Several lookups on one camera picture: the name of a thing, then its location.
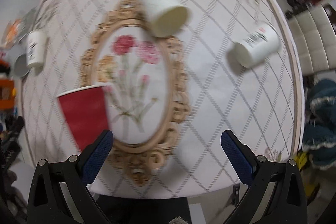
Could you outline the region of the red ripple paper cup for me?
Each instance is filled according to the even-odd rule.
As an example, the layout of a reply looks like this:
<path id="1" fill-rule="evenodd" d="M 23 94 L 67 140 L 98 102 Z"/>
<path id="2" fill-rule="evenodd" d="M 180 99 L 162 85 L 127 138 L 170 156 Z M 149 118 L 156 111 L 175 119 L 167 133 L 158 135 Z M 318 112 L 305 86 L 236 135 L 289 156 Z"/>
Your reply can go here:
<path id="1" fill-rule="evenodd" d="M 92 85 L 57 96 L 68 128 L 82 151 L 109 129 L 103 86 Z"/>

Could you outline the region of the white cup with black calligraphy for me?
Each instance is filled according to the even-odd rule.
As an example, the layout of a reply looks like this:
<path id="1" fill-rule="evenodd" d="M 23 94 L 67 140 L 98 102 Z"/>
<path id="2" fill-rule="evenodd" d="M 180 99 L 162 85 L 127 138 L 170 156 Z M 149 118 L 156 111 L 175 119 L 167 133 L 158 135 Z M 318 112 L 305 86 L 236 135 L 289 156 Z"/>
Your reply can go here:
<path id="1" fill-rule="evenodd" d="M 41 67 L 45 60 L 47 35 L 42 30 L 33 30 L 27 35 L 27 67 Z"/>

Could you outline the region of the small white printed paper cup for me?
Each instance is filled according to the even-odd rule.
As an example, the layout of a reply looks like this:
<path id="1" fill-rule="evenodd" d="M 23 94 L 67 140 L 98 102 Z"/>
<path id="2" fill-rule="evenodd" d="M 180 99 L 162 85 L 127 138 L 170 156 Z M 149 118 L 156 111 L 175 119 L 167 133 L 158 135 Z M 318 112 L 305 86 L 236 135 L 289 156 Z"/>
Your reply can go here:
<path id="1" fill-rule="evenodd" d="M 251 68 L 276 53 L 280 47 L 280 37 L 275 28 L 262 22 L 245 38 L 234 42 L 233 53 L 240 65 Z"/>

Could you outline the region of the plain white paper cup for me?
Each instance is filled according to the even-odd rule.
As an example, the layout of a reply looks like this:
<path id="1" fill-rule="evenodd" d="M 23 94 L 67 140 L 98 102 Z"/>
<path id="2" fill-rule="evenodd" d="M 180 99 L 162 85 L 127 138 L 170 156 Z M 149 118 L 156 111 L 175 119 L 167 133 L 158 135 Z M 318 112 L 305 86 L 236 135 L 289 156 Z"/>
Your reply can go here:
<path id="1" fill-rule="evenodd" d="M 177 0 L 140 0 L 152 34 L 167 38 L 177 33 L 189 19 L 189 9 Z"/>

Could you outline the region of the teal fringed cloth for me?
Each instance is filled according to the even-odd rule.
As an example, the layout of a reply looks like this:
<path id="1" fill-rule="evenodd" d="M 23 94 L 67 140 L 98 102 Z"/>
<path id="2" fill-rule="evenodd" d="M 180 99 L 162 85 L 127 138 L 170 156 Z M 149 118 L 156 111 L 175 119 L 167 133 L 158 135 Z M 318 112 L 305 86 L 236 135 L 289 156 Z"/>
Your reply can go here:
<path id="1" fill-rule="evenodd" d="M 308 90 L 302 150 L 314 168 L 335 167 L 335 81 L 323 79 Z"/>

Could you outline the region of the orange toy box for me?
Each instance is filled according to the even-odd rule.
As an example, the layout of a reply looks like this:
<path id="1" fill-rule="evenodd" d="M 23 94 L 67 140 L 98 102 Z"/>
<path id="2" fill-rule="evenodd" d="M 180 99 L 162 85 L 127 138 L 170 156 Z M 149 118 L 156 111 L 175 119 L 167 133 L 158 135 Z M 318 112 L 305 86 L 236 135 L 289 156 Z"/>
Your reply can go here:
<path id="1" fill-rule="evenodd" d="M 0 109 L 12 109 L 15 103 L 13 95 L 14 81 L 8 79 L 0 79 Z"/>

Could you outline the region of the floral patterned tablecloth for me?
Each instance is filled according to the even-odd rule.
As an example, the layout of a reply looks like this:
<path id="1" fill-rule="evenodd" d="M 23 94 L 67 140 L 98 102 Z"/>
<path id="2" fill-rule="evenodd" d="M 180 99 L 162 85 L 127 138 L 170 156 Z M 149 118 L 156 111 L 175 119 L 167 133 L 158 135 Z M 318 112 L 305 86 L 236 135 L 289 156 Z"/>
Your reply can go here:
<path id="1" fill-rule="evenodd" d="M 140 0 L 41 0 L 33 26 L 48 37 L 45 63 L 22 86 L 32 165 L 80 153 L 57 96 L 92 85 L 103 86 L 115 139 L 89 187 L 98 194 L 177 198 L 237 184 L 221 148 L 227 129 L 270 161 L 297 151 L 302 74 L 276 0 L 177 1 L 189 19 L 157 38 Z M 245 68 L 234 42 L 262 22 L 281 47 Z"/>

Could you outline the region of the grey cylindrical container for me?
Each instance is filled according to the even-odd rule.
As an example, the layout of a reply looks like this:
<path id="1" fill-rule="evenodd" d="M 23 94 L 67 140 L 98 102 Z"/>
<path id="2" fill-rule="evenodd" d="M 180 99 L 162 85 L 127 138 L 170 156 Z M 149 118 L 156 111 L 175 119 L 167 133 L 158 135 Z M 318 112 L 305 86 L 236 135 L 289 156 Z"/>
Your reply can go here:
<path id="1" fill-rule="evenodd" d="M 16 44 L 8 50 L 5 60 L 9 63 L 13 76 L 22 78 L 29 73 L 26 51 L 21 45 Z"/>

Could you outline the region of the white padded chair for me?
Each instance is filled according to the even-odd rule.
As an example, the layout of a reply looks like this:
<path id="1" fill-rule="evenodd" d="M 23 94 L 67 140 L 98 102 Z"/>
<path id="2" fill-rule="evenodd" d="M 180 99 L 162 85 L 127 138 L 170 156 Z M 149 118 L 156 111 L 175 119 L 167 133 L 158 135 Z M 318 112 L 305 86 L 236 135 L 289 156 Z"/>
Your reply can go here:
<path id="1" fill-rule="evenodd" d="M 332 7 L 316 5 L 288 20 L 303 76 L 335 69 L 335 23 Z"/>

